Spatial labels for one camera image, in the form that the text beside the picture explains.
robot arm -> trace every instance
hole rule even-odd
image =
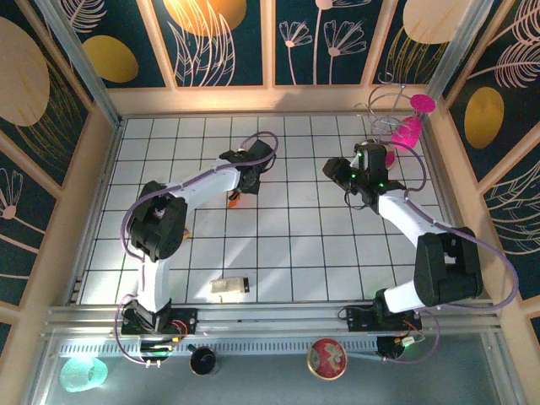
[[[413,280],[377,292],[377,315],[384,319],[480,295],[483,283],[476,245],[435,227],[411,208],[405,187],[388,180],[383,145],[355,145],[354,152],[352,162],[345,158],[328,160],[323,168],[325,175],[345,192],[361,195],[366,207],[395,224],[416,247]],[[424,213],[418,204],[414,205]],[[473,235],[468,228],[459,230]]]
[[[184,186],[156,181],[144,186],[139,200],[150,193],[156,196],[140,200],[127,222],[127,233],[136,253],[144,257],[138,295],[130,306],[145,329],[161,332],[169,322],[169,261],[180,248],[186,216],[223,192],[257,194],[259,176],[274,156],[275,149],[256,140],[247,151],[221,154],[209,168],[183,181]]]

flower drawing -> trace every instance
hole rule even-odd
[[[309,35],[310,30],[305,25],[305,22],[299,23],[294,21],[290,26],[289,22],[284,21],[279,24],[279,32],[281,37],[287,46],[287,52],[289,54],[289,68],[290,76],[293,79],[293,84],[296,85],[296,78],[294,77],[293,60],[291,57],[291,48],[295,46],[308,45],[313,42],[313,36]]]
[[[327,41],[328,55],[330,55],[328,84],[332,84],[334,57],[352,55],[365,51],[367,44],[365,40],[361,40],[364,36],[362,24],[363,21],[359,21],[358,23],[343,21],[337,30],[336,20],[324,24],[324,37]]]
[[[23,190],[23,175],[18,171],[13,170],[11,175],[8,174],[8,171],[4,168],[0,168],[0,219],[3,220],[15,220],[20,222],[22,225],[45,234],[45,231],[36,228],[35,226],[24,222],[22,219],[17,217],[17,205],[19,204],[20,195]],[[11,245],[25,249],[26,251],[31,251],[32,253],[37,253],[38,249],[34,247],[27,246],[26,244],[7,237],[6,235],[0,234],[0,240],[4,240]],[[3,274],[0,273],[0,277],[5,278],[24,278],[28,279],[28,276],[16,276],[12,274]]]
[[[317,48],[319,43],[319,30],[321,28],[321,16],[323,10],[331,8],[349,8],[365,6],[371,0],[315,0],[315,5],[319,8],[315,27],[315,45],[313,49],[313,84],[317,84]]]

teal cup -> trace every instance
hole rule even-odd
[[[67,392],[87,391],[103,384],[107,372],[107,366],[99,359],[73,357],[60,370],[60,384]]]

